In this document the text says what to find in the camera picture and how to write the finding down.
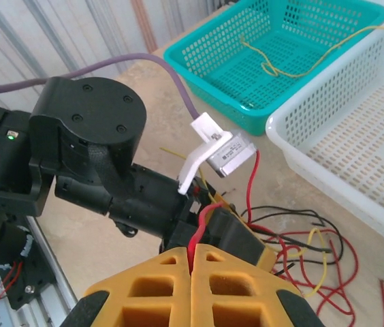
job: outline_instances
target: screw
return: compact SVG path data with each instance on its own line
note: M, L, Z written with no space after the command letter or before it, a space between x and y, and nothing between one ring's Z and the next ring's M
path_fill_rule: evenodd
M116 131L118 133L125 133L127 131L127 128L124 125L118 125L116 126Z
M73 114L72 116L72 121L76 122L76 123L79 123L80 121L83 120L83 117L80 116L79 114Z
M91 92L94 88L89 84L85 84L85 85L83 85L82 89L85 92Z
M25 287L24 292L26 292L27 294L33 294L35 293L35 287L32 285L28 285Z
M124 102L126 104L129 104L130 102L133 102L133 99L130 96L128 96L128 95L124 96L123 100L124 100Z
M216 133L214 133L214 134L212 135L212 139L214 139L214 140L219 140L221 137L222 137L222 136L221 136L220 134L216 134Z

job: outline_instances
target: black plastic housing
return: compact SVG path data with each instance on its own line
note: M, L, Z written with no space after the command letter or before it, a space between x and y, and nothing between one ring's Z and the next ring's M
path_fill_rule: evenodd
M107 78L48 80L30 117L33 158L42 171L100 185L88 145L108 149L118 174L130 168L146 122L139 96Z
M59 177L55 195L99 214L109 213L119 228L125 225L160 238L172 231L183 213L189 214L187 204L193 201L178 193L178 181L137 164L119 187L128 190L127 196L115 198L102 186Z

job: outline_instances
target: table surface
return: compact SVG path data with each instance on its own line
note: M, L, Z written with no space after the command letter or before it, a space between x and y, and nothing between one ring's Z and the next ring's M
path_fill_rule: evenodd
M156 55L162 56L163 51L164 48L159 49ZM118 80L140 95L148 112L135 162L176 178L182 167L182 160L159 150L159 147L164 146L187 154L200 144L200 138L189 126L191 117L174 83L161 67L145 61L137 62ZM209 112L223 129L236 128L231 121L203 101L193 95L191 97L198 111ZM353 243L359 256L359 274L347 287L347 295L357 314L356 326L381 326L383 310L379 278L384 279L384 238L290 170L280 149L266 136L252 139L262 154L253 185L253 205L311 208L331 219ZM224 179L219 178L207 165L203 169L213 186L220 192L228 192L225 196L227 200L243 209L246 184L253 162L253 159L248 160ZM125 238L115 228L113 221L55 198L53 189L38 221L78 298L90 285L158 254L158 238L143 232L135 238ZM263 211L257 211L255 215L258 217L261 213ZM283 232L309 230L310 222L302 217L286 216L271 218L266 221L266 225L276 232ZM353 257L348 249L341 266L343 276L347 278L354 269ZM295 277L300 275L297 270L293 268ZM320 279L321 266L308 265L307 270L312 281ZM338 285L334 267L329 269L326 285ZM345 305L338 297L335 300L338 304ZM320 297L316 295L308 301L316 308ZM347 326L351 320L331 305L324 307L321 319L326 326Z

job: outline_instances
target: white plastic mount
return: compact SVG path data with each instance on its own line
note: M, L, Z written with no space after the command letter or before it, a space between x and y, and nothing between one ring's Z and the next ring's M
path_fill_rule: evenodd
M178 192L183 195L191 186L199 166L233 137L229 131L222 130L207 112L196 118L191 126L201 136L204 143L187 156L180 171Z

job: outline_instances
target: black wire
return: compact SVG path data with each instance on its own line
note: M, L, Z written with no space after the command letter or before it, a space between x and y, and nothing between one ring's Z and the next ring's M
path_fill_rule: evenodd
M331 253L332 250L331 249L324 249L322 247L314 247L312 245L309 245L309 244L306 244L306 243L303 243L301 242L300 240L296 240L292 237L288 237L288 236L285 236L285 235L280 235L280 234L276 234L276 233L268 233L268 232L265 232L263 230L260 230L258 228L255 228L253 226L249 226L250 229L253 231L253 232L256 232L258 234L262 234L262 235L268 235L268 236L275 236L275 237L279 237L279 238L282 238L283 240L288 240L290 243L292 244L295 244L295 245L298 245L300 247L305 247L309 250L312 250L312 251L316 251L316 252L326 252L326 253Z
M295 266L295 262L292 262L290 265L287 266L287 270L289 270L290 268L292 268L293 266ZM277 271L276 273L274 273L274 276L280 276L282 274L285 273L285 270L284 269L281 269L280 271Z
M264 215L263 217L260 217L260 218L257 218L255 220L253 220L253 223L261 221L263 219L279 216L279 215L299 215L299 216L317 218L320 221L320 223L312 223L313 226L326 227L325 223L328 223L328 225L332 226L332 228L336 231L336 234L337 234L337 236L339 238L340 252L339 252L338 260L337 261L338 262L341 261L341 259L343 257L344 247L345 247L344 244L343 244L343 238L342 238L342 235L341 235L339 229L330 220L322 217L316 211L310 210L310 209L294 210L294 209L282 208L282 207L279 207L279 206L256 206L256 207L253 207L252 210L258 210L258 209L263 209L263 208L271 208L271 209L276 209L276 210L282 210L282 211L285 211L285 212L283 212L283 213L271 213L271 214L268 214L268 215ZM259 234L265 234L262 231L256 231L256 232L258 232ZM274 241L271 241L271 240L262 240L262 241L265 242L265 243L270 243L270 244L279 244L279 242L274 242ZM306 247L306 248L309 249L307 244L302 243L302 242L297 241L297 240L295 240L295 242L288 243L288 244L289 245L290 244L299 245L299 246ZM311 250L313 250L313 251L320 250L318 252L322 252L323 251L322 249L311 249ZM299 259L287 260L287 262L289 262L289 263L294 263L294 262L299 262L299 261L300 261ZM317 260L310 260L310 259L304 259L304 262L308 262L308 263L311 263L311 264L323 264L323 262L320 262L320 261L317 261ZM333 264L336 264L336 261L333 260L331 262L327 262L327 264L333 265Z

